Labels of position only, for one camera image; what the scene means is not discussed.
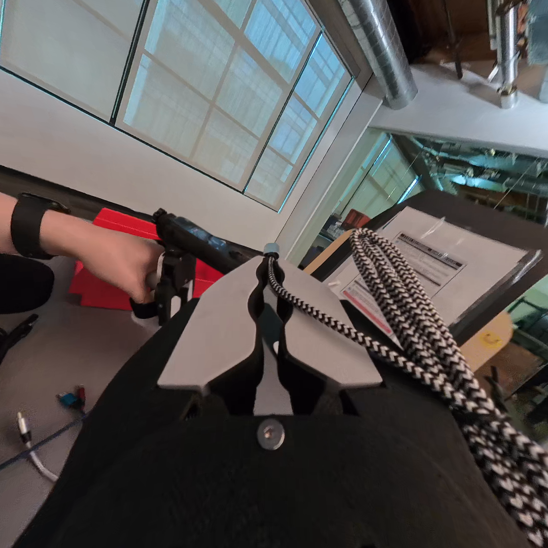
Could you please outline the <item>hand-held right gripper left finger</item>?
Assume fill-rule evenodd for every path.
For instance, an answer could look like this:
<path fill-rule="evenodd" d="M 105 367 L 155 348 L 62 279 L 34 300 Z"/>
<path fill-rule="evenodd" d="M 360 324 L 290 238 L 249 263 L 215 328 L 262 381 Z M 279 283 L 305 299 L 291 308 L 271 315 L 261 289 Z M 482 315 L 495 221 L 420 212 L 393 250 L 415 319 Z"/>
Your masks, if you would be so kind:
<path fill-rule="evenodd" d="M 161 388 L 206 392 L 211 382 L 252 357 L 262 362 L 256 305 L 264 305 L 259 270 L 264 257 L 244 263 L 198 299 L 159 379 Z"/>

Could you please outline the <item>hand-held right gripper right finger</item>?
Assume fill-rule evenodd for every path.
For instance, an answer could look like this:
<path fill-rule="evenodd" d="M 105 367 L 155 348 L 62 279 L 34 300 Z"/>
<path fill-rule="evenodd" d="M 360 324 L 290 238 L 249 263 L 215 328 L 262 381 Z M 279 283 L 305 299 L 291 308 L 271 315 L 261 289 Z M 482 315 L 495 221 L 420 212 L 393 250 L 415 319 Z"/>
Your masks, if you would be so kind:
<path fill-rule="evenodd" d="M 306 304 L 351 326 L 338 297 L 327 285 L 284 259 L 278 260 L 283 287 Z M 304 364 L 320 378 L 339 388 L 379 386 L 382 378 L 365 348 L 297 309 L 281 297 L 277 313 L 283 322 L 289 358 Z"/>

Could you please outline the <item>person's left hand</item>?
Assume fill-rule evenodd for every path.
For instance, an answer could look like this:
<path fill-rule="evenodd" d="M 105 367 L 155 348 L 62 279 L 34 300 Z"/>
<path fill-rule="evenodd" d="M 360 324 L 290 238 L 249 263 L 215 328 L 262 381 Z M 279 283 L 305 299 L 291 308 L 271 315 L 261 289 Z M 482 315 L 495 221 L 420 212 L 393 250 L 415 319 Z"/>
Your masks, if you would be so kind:
<path fill-rule="evenodd" d="M 163 247 L 149 239 L 72 219 L 67 250 L 100 280 L 123 290 L 137 304 L 152 301 L 147 278 L 157 270 Z"/>

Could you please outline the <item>red plastic bin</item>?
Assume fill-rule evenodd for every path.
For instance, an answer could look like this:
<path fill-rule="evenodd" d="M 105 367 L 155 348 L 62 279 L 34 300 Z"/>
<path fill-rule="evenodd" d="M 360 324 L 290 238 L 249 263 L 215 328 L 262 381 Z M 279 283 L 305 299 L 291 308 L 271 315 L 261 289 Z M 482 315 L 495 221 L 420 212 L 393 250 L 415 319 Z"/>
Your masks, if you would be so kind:
<path fill-rule="evenodd" d="M 92 224 L 151 240 L 158 237 L 154 223 L 109 208 L 102 208 Z M 188 293 L 188 299 L 201 297 L 222 277 L 222 273 L 197 260 L 193 289 Z M 81 306 L 131 310 L 129 296 L 124 291 L 94 276 L 80 261 L 76 263 L 69 293 L 80 296 Z"/>

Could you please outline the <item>large grid window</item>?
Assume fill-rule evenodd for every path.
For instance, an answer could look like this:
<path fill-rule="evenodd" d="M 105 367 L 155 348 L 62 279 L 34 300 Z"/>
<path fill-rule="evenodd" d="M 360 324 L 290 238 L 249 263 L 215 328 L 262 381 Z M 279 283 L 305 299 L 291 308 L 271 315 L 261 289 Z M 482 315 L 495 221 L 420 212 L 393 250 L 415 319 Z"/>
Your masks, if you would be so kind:
<path fill-rule="evenodd" d="M 277 212 L 353 82 L 307 1 L 1 1 L 1 69 Z"/>

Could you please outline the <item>person's dark clothing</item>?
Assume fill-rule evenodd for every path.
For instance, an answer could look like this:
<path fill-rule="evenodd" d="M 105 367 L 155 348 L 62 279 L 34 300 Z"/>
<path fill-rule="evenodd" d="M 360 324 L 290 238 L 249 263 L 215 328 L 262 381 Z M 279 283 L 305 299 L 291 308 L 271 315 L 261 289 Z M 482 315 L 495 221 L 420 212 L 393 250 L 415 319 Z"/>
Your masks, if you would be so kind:
<path fill-rule="evenodd" d="M 35 310 L 48 302 L 54 287 L 53 270 L 39 261 L 1 254 L 1 314 Z"/>

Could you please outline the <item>instruction board stand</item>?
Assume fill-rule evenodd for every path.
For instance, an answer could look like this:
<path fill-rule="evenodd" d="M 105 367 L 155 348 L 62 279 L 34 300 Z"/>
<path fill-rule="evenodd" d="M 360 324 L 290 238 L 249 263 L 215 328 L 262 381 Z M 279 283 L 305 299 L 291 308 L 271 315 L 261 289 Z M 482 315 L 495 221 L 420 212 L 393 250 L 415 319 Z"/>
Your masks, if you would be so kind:
<path fill-rule="evenodd" d="M 547 275 L 546 229 L 441 191 L 410 197 L 365 227 L 399 247 L 473 370 L 498 350 L 478 334 L 508 342 L 504 310 Z"/>

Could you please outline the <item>silver spiral duct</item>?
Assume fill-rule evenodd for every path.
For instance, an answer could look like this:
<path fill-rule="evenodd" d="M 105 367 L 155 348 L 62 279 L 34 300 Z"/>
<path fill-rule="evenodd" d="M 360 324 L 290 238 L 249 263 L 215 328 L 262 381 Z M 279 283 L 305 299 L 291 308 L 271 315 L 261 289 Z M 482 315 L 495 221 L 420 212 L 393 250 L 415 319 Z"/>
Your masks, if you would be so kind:
<path fill-rule="evenodd" d="M 393 110 L 408 106 L 418 89 L 387 1 L 339 1 L 347 22 Z"/>

